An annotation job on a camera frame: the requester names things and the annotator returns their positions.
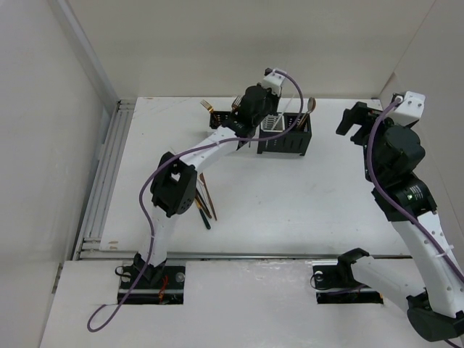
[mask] screw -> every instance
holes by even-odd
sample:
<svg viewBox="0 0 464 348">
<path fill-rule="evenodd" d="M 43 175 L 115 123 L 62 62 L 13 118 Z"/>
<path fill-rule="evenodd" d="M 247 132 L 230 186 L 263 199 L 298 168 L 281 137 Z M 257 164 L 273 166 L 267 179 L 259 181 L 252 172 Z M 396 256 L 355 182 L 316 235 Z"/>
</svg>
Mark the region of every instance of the screw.
<svg viewBox="0 0 464 348">
<path fill-rule="evenodd" d="M 183 283 L 183 281 L 185 280 L 186 280 L 186 275 L 183 274 L 182 272 L 175 274 L 175 281 L 177 281 L 178 283 Z"/>
<path fill-rule="evenodd" d="M 314 272 L 314 279 L 316 281 L 323 281 L 324 280 L 324 273 L 321 270 L 316 270 Z"/>
</svg>

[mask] gold fork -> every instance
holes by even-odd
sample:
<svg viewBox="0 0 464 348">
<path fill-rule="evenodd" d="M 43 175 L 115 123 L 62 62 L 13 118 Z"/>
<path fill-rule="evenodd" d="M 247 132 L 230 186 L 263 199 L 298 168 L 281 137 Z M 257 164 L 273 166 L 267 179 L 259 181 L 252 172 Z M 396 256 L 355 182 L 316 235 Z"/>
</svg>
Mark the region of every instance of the gold fork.
<svg viewBox="0 0 464 348">
<path fill-rule="evenodd" d="M 240 102 L 241 102 L 241 96 L 237 96 L 235 100 L 232 102 L 232 111 L 236 111 L 239 108 Z"/>
<path fill-rule="evenodd" d="M 212 114 L 212 113 L 215 111 L 215 110 L 212 108 L 212 105 L 211 105 L 210 103 L 208 103 L 208 102 L 207 102 L 206 100 L 204 100 L 204 99 L 200 102 L 200 104 L 201 104 L 206 110 L 208 110 L 208 112 L 209 112 L 210 114 Z"/>
</svg>

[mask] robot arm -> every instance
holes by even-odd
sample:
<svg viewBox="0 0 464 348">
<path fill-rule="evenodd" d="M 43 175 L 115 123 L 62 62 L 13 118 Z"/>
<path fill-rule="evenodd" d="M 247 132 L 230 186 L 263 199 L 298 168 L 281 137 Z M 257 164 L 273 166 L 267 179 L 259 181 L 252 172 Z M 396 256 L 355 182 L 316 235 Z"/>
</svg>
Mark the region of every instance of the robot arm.
<svg viewBox="0 0 464 348">
<path fill-rule="evenodd" d="M 361 249 L 339 257 L 337 276 L 348 287 L 362 283 L 385 295 L 407 313 L 411 325 L 424 339 L 441 341 L 464 334 L 464 284 L 457 276 L 460 269 L 442 232 L 435 201 L 427 185 L 413 173 L 425 157 L 420 139 L 411 129 L 421 118 L 425 97 L 407 92 L 401 98 L 399 106 L 378 128 L 373 143 L 373 169 L 381 188 L 430 232 L 430 238 L 376 188 L 372 193 L 410 250 L 425 289 L 423 284 L 397 275 L 383 260 L 375 260 Z M 368 181 L 373 181 L 366 161 L 368 137 L 380 114 L 379 110 L 357 103 L 345 111 L 336 131 L 345 135 L 354 124 L 361 126 L 351 140 L 364 148 Z M 444 252 L 438 252 L 437 246 Z"/>
<path fill-rule="evenodd" d="M 186 154 L 171 163 L 155 177 L 150 187 L 154 205 L 152 220 L 156 226 L 152 255 L 149 257 L 151 236 L 147 236 L 133 261 L 134 268 L 141 271 L 145 260 L 149 260 L 149 266 L 144 271 L 144 277 L 148 282 L 156 283 L 162 272 L 175 223 L 179 215 L 190 208 L 194 202 L 198 174 L 221 157 L 240 149 L 246 143 L 246 141 L 237 140 L 220 144 L 219 141 L 227 138 L 253 138 L 257 127 L 264 118 L 277 112 L 283 82 L 282 75 L 267 69 L 261 83 L 246 89 L 238 109 L 231 111 L 228 119 L 212 135 L 194 148 L 211 144 L 217 144 L 217 146 Z M 170 152 L 164 154 L 159 166 L 172 157 L 174 154 Z"/>
</svg>

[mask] white wall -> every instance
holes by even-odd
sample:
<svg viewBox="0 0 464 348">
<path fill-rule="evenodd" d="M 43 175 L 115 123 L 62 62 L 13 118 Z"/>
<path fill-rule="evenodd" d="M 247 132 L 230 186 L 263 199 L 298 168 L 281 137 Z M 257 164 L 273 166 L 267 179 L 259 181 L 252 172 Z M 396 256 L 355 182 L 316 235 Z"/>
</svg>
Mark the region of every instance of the white wall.
<svg viewBox="0 0 464 348">
<path fill-rule="evenodd" d="M 70 0 L 122 98 L 232 96 L 268 66 L 306 94 L 378 96 L 433 2 Z"/>
<path fill-rule="evenodd" d="M 37 347 L 102 103 L 46 0 L 0 0 L 0 338 Z"/>
<path fill-rule="evenodd" d="M 382 92 L 426 95 L 418 124 L 427 160 L 438 172 L 420 169 L 440 208 L 443 227 L 464 268 L 464 1 L 437 0 Z"/>
</svg>

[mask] white table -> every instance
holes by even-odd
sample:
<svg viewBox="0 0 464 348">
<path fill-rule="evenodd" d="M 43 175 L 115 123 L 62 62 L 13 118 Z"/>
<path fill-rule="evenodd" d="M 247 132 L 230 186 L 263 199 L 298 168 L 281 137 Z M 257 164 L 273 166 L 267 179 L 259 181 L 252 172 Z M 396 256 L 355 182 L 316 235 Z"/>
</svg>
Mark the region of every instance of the white table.
<svg viewBox="0 0 464 348">
<path fill-rule="evenodd" d="M 418 280 L 412 260 L 387 260 Z M 183 305 L 124 305 L 98 333 L 86 329 L 116 302 L 121 261 L 68 261 L 41 348 L 445 348 L 422 340 L 406 314 L 380 304 L 317 304 L 309 261 L 188 262 Z M 103 309 L 100 326 L 113 311 Z"/>
<path fill-rule="evenodd" d="M 230 108 L 233 101 L 205 99 L 218 110 Z M 149 232 L 138 205 L 141 185 L 165 152 L 179 153 L 207 135 L 209 114 L 200 100 L 138 99 L 100 250 L 136 251 L 141 246 Z M 370 194 L 361 147 L 349 136 L 335 134 L 343 111 L 356 101 L 318 100 L 305 157 L 258 155 L 253 143 L 208 168 L 204 174 L 219 221 L 206 230 L 193 207 L 179 219 L 169 251 L 321 255 L 362 247 L 371 254 L 408 254 Z M 376 100 L 364 102 L 380 108 Z M 294 99 L 287 111 L 298 108 Z M 145 202 L 150 201 L 148 193 Z"/>
</svg>

